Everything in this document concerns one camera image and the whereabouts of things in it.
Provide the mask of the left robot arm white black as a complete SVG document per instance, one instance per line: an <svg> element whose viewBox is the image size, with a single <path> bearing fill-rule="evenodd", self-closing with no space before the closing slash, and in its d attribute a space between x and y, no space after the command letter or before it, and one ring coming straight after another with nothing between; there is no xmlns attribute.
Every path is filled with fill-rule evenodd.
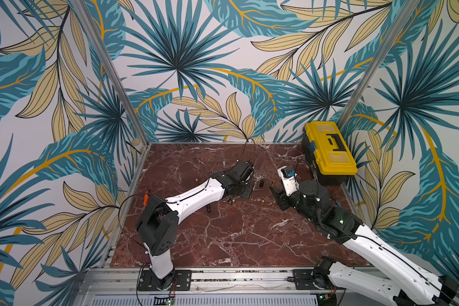
<svg viewBox="0 0 459 306"><path fill-rule="evenodd" d="M170 248L179 224L197 210L227 196L248 199L253 189L250 182L253 172L252 162L237 161L232 168L213 173L182 194L165 199L154 195L149 198L136 230L149 255L150 280L156 289L168 289L175 282Z"/></svg>

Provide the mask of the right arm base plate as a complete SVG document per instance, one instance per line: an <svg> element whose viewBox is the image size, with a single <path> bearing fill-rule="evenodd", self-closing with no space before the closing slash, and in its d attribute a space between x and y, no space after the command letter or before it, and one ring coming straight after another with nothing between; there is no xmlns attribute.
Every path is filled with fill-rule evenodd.
<svg viewBox="0 0 459 306"><path fill-rule="evenodd" d="M287 277L286 280L293 283L297 290L334 291L335 289L340 289L340 287L332 284L327 275L315 272L314 269L294 269L292 270L292 276Z"/></svg>

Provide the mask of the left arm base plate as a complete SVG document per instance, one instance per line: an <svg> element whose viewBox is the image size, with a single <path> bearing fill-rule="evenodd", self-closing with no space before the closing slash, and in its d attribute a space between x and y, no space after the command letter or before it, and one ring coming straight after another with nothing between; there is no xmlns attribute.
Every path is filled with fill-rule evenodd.
<svg viewBox="0 0 459 306"><path fill-rule="evenodd" d="M136 289L145 291L189 291L191 287L191 270L173 270L166 277L159 279L151 270L141 271Z"/></svg>

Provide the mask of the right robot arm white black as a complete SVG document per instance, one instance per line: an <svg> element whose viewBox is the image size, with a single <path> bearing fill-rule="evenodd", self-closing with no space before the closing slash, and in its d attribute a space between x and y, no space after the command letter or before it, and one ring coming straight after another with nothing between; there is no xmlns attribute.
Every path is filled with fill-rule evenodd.
<svg viewBox="0 0 459 306"><path fill-rule="evenodd" d="M350 289L383 305L454 304L458 289L454 279L413 263L356 215L332 205L326 187L317 181L298 184L293 178L284 178L283 186L270 187L281 210L295 209L326 238L359 254L383 273L383 277L375 277L324 256L306 279L316 288Z"/></svg>

